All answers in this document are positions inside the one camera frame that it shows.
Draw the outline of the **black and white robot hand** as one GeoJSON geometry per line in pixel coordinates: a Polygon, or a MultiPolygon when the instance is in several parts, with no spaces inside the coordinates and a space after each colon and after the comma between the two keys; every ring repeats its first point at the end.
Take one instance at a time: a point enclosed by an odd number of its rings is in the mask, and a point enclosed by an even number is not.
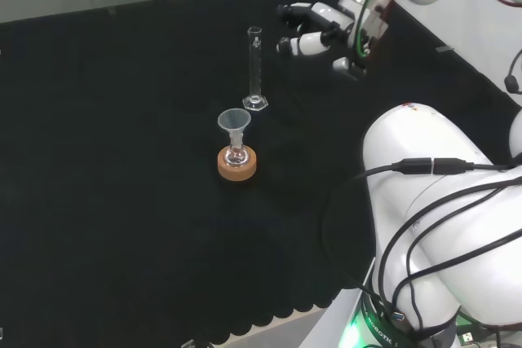
{"type": "Polygon", "coordinates": [[[333,62],[332,68],[354,80],[366,76],[363,62],[356,59],[356,23],[365,12],[358,8],[338,10],[323,2],[295,2],[280,4],[276,8],[278,20],[296,37],[283,37],[276,45],[277,52],[285,57],[311,57],[328,51],[332,46],[345,46],[349,54],[333,62]]]}

